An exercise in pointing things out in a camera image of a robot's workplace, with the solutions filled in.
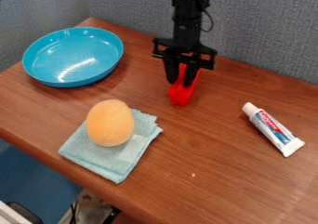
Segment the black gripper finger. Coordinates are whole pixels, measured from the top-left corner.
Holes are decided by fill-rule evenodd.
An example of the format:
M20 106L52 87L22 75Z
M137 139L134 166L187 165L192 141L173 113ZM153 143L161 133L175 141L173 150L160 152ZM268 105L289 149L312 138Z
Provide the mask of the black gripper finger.
M164 57L164 68L167 80L173 84L179 77L179 60L171 57Z
M185 73L184 73L184 87L191 86L197 72L199 72L200 67L195 64L187 64L185 65Z

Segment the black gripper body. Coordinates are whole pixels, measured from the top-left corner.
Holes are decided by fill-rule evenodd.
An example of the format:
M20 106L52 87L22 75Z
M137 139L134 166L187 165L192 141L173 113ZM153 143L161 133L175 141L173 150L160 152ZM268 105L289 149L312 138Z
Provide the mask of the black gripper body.
M152 44L152 55L162 60L167 71L176 70L180 63L207 70L213 69L217 51L201 43L184 48L173 45L172 39L153 38Z

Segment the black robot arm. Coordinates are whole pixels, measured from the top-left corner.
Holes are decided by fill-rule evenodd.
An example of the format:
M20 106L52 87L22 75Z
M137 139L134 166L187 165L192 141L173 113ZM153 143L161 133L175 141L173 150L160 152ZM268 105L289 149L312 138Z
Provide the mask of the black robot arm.
M184 87L189 87L196 78L199 69L213 69L217 51L201 44L203 15L209 19L207 8L209 0L171 0L173 6L173 30L171 38L153 38L152 55L164 62L167 80L171 84L179 77L179 65L185 65Z

